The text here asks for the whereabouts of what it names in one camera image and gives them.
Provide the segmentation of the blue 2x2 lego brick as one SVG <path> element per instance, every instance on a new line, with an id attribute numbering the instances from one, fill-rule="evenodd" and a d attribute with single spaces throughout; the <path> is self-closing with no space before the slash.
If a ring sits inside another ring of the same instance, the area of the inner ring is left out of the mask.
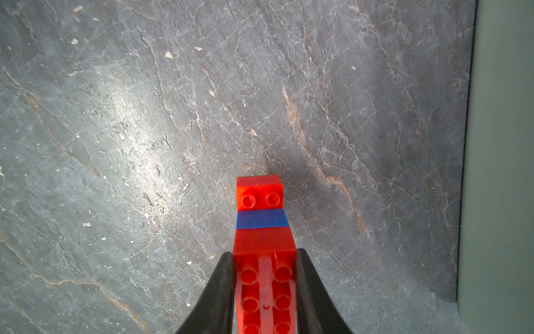
<path id="1" fill-rule="evenodd" d="M 283 209 L 249 210 L 237 213 L 237 230 L 283 227 L 289 227 L 289 222 Z"/>

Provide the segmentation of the green translucent plastic toolbox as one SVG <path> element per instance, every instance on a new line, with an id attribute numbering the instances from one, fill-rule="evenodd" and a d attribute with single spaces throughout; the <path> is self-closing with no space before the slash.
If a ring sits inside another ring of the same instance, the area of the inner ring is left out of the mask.
<path id="1" fill-rule="evenodd" d="M 533 3 L 477 4 L 458 312 L 473 333 L 533 332 Z"/>

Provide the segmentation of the red 2x4 lego brick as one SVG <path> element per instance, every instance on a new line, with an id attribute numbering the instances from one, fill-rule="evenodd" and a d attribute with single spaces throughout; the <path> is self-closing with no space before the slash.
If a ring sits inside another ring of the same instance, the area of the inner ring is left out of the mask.
<path id="1" fill-rule="evenodd" d="M 236 178 L 238 212 L 274 210 L 284 207 L 284 187 L 278 175 Z"/>
<path id="2" fill-rule="evenodd" d="M 296 245 L 291 229 L 239 229 L 232 255 L 238 332 L 295 333 Z"/>

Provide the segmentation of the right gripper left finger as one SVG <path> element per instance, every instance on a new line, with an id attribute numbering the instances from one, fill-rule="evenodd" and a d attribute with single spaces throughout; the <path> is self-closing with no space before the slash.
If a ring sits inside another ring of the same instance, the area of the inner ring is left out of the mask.
<path id="1" fill-rule="evenodd" d="M 234 261 L 232 253 L 225 252 L 176 333 L 232 333 L 234 291 Z"/>

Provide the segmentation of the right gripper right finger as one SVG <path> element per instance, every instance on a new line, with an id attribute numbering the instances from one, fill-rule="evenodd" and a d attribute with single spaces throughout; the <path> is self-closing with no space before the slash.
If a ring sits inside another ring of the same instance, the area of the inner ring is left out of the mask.
<path id="1" fill-rule="evenodd" d="M 352 333 L 305 249 L 297 249 L 296 300 L 299 333 Z"/>

